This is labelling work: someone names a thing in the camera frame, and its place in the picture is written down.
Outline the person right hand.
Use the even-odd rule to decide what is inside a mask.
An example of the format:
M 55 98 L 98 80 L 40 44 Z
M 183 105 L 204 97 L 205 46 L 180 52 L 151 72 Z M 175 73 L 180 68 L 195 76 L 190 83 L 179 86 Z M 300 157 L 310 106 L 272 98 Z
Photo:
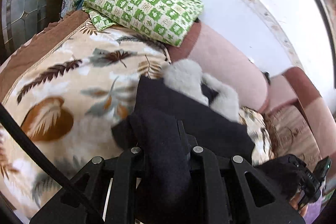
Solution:
M 291 199 L 290 199 L 290 204 L 291 206 L 297 210 L 300 214 L 300 216 L 304 217 L 307 214 L 307 210 L 309 205 L 306 204 L 305 206 L 299 205 L 299 202 L 301 200 L 301 194 L 296 193 Z

